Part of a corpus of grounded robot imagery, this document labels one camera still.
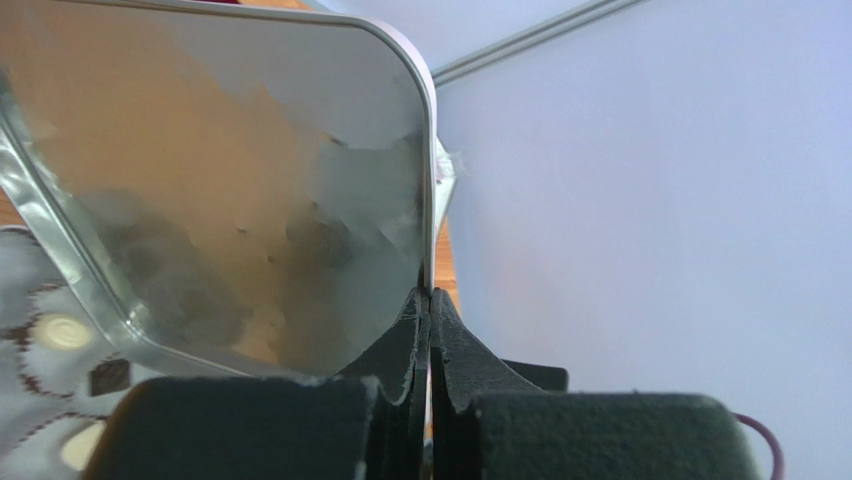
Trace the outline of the silver tin lid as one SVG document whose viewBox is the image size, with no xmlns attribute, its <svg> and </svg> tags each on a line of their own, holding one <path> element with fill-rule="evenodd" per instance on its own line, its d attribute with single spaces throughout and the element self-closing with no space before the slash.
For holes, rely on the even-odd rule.
<svg viewBox="0 0 852 480">
<path fill-rule="evenodd" d="M 436 98 L 363 17 L 5 1 L 1 185 L 109 341 L 330 374 L 434 285 Z"/>
</svg>

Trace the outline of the white chocolate right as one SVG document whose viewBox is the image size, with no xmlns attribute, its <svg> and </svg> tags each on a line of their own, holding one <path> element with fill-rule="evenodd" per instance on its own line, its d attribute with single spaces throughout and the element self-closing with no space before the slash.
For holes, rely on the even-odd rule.
<svg viewBox="0 0 852 480">
<path fill-rule="evenodd" d="M 98 420 L 70 436 L 60 449 L 62 462 L 72 470 L 83 471 L 101 439 L 105 426 L 104 421 Z"/>
</svg>

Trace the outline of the white round chocolate centre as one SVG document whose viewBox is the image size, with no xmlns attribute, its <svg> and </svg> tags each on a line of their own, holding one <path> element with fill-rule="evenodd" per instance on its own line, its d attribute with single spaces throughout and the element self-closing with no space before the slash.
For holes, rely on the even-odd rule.
<svg viewBox="0 0 852 480">
<path fill-rule="evenodd" d="M 90 328 L 81 320 L 61 314 L 39 316 L 32 335 L 39 344 L 58 351 L 82 349 L 93 339 Z"/>
</svg>

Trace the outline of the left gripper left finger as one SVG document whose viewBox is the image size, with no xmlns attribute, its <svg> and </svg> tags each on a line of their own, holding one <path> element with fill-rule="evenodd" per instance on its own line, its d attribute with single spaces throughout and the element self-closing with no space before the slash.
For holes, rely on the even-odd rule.
<svg viewBox="0 0 852 480">
<path fill-rule="evenodd" d="M 428 293 L 329 377 L 161 377 L 106 424 L 87 479 L 417 479 Z"/>
</svg>

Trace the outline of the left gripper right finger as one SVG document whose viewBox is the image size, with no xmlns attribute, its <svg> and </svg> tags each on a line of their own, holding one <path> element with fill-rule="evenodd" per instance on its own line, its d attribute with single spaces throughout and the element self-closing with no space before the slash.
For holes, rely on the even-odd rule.
<svg viewBox="0 0 852 480">
<path fill-rule="evenodd" d="M 439 479 L 755 479 L 734 414 L 694 394 L 537 387 L 430 301 Z"/>
</svg>

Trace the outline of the square tin box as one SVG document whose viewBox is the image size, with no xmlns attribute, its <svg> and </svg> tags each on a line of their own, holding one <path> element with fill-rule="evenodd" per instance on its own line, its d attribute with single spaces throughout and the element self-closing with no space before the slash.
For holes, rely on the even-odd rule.
<svg viewBox="0 0 852 480">
<path fill-rule="evenodd" d="M 39 344 L 39 316 L 81 320 L 93 339 L 58 351 Z M 29 229 L 1 229 L 1 476 L 79 479 L 60 459 L 62 444 L 106 423 L 136 384 L 158 372 L 132 363 L 103 337 Z"/>
</svg>

